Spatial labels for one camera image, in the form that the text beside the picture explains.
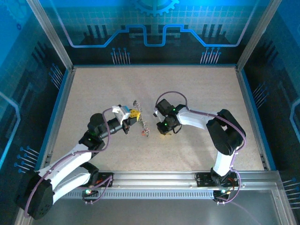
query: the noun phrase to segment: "beige tabletop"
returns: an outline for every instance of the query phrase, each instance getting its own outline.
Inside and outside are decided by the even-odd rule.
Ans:
[[[133,108],[142,105],[142,116],[150,129],[134,124],[125,135],[112,135],[109,148],[90,162],[100,170],[111,171],[199,171],[210,170],[217,150],[208,131],[183,126],[174,135],[161,135],[153,116],[160,94],[177,90],[188,99],[189,108],[205,112],[228,109],[247,135],[247,145],[240,151],[234,168],[263,170],[234,68],[198,66],[94,67],[77,68],[67,105],[53,149],[52,162],[68,153],[87,130],[91,115],[113,105]],[[164,96],[172,105],[184,104],[177,94]],[[114,115],[108,113],[107,119]]]

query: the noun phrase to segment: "robotic arm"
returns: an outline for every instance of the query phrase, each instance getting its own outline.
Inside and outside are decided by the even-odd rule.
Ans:
[[[243,142],[242,136],[236,129],[218,118],[205,115],[205,113],[199,111],[188,110],[185,105],[174,107],[167,100],[163,99],[155,108],[154,116],[160,120],[157,123],[157,128],[163,135],[170,131],[173,131],[175,134],[178,133],[182,125],[191,125],[208,130],[214,146],[218,150],[215,165],[210,170],[210,176],[216,186],[221,186],[231,172],[230,164],[234,152]],[[222,109],[215,114],[235,125],[246,136],[245,131],[228,110]]]
[[[127,134],[130,126],[136,123],[139,117],[139,112],[129,110],[127,106],[113,106],[112,112],[115,114],[115,118],[108,121],[110,134],[115,134],[119,130],[123,130]],[[15,200],[16,204],[20,208],[25,209],[33,188],[49,172],[53,165],[59,161],[46,179],[42,180],[38,185],[30,201],[28,214],[34,219],[43,217],[58,199],[74,188],[82,185],[86,188],[93,187],[112,175],[112,173],[100,175],[99,169],[88,162],[98,154],[98,152],[95,153],[93,151],[99,151],[104,148],[105,143],[103,139],[107,136],[108,131],[102,114],[96,113],[92,115],[88,123],[88,131],[80,139],[79,144],[65,155],[72,154],[73,156],[66,159],[63,156],[61,159],[64,160],[59,159],[41,170],[25,173],[19,185],[18,195]]]

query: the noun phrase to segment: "blue printed backdrop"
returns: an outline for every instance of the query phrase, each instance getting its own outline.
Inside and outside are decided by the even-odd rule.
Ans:
[[[269,1],[41,3],[74,64],[213,64],[237,62]]]
[[[283,180],[300,179],[299,12],[299,1],[283,0],[245,66]]]
[[[49,124],[61,83],[53,74],[65,68],[26,0],[0,0],[0,31],[0,223],[6,225],[14,223],[17,187],[34,168]]]

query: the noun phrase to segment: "blue glowing line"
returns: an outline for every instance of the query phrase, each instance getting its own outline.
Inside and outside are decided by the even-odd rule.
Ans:
[[[4,152],[3,152],[2,156],[1,156],[1,159],[0,159],[0,169],[1,169],[1,167],[2,167],[2,165],[4,163],[4,160],[5,160],[5,157],[6,157],[7,153],[8,153],[9,148],[10,148],[10,145],[13,142],[13,138],[15,136],[15,133],[17,132],[18,126],[19,126],[19,124],[21,122],[21,116],[20,116],[19,106],[18,106],[18,104],[16,102],[14,102],[13,100],[9,99],[2,92],[0,92],[0,96],[2,98],[4,98],[10,105],[12,105],[15,108],[15,113],[17,115],[17,122],[15,123],[14,129],[13,129],[13,131],[10,134],[9,140],[8,140],[6,146],[5,146]]]
[[[163,28],[163,40],[162,40],[162,43],[161,44],[148,44],[148,41],[147,41],[147,31],[146,31],[146,27],[142,24],[139,24],[139,25],[126,25],[125,26],[125,30],[117,30],[116,32],[114,32],[114,34],[103,44],[103,45],[74,45],[72,40],[71,40],[71,37],[69,36],[68,32],[67,32],[67,29],[64,25],[64,23],[62,22],[62,19],[53,3],[52,0],[50,0],[51,4],[52,4],[52,7],[55,11],[55,14],[60,22],[60,25],[65,33],[65,35],[67,36],[67,39],[68,39],[68,42],[70,43],[70,45],[73,47],[73,48],[105,48],[107,47],[111,41],[118,35],[118,34],[121,34],[121,33],[129,33],[129,28],[142,28],[143,30],[143,37],[144,37],[144,44],[146,47],[163,47],[165,45],[165,41],[166,41],[166,30],[167,28],[169,27],[176,27],[176,28],[180,28],[180,32],[188,32],[188,33],[191,33],[204,47],[237,47],[239,46],[242,38],[244,37],[244,34],[248,28],[248,25],[253,17],[253,14],[258,6],[258,3],[259,3],[260,0],[257,0],[253,9],[252,9],[252,12],[245,24],[245,27],[240,35],[240,38],[238,40],[238,42],[234,45],[232,44],[206,44],[197,34],[194,30],[192,29],[184,29],[184,24],[167,24],[164,26]]]
[[[290,121],[291,121],[291,124],[292,124],[292,127],[293,127],[293,129],[294,129],[294,131],[295,131],[295,134],[296,134],[296,136],[297,136],[297,138],[298,138],[298,141],[300,142],[300,133],[299,133],[299,130],[298,130],[298,128],[297,128],[297,126],[296,126],[296,123],[295,123],[295,121],[294,121],[294,113],[295,113],[295,108],[296,108],[296,106],[297,105],[299,105],[300,104],[300,98],[298,98],[293,104],[292,104],[292,108],[291,108],[291,114],[290,114]]]

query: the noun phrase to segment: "yellow block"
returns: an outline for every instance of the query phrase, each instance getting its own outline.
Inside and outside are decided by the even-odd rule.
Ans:
[[[140,115],[141,115],[141,113],[139,111],[137,111],[135,109],[130,110],[130,115],[129,115],[130,118],[136,117],[136,121],[138,121]]]

